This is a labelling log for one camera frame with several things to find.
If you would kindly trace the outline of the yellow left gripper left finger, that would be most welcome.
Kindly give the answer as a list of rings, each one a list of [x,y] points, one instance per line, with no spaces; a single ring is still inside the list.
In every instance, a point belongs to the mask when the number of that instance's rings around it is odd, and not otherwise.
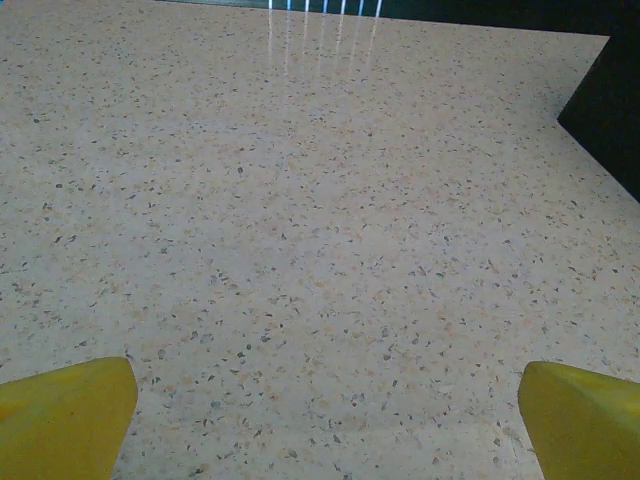
[[[3,383],[1,477],[109,479],[137,398],[124,357]]]

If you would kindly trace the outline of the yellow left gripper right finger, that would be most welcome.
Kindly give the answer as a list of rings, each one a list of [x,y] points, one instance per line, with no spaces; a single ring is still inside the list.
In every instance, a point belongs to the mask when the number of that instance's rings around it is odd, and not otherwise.
[[[518,406],[546,479],[639,478],[638,383],[535,361]]]

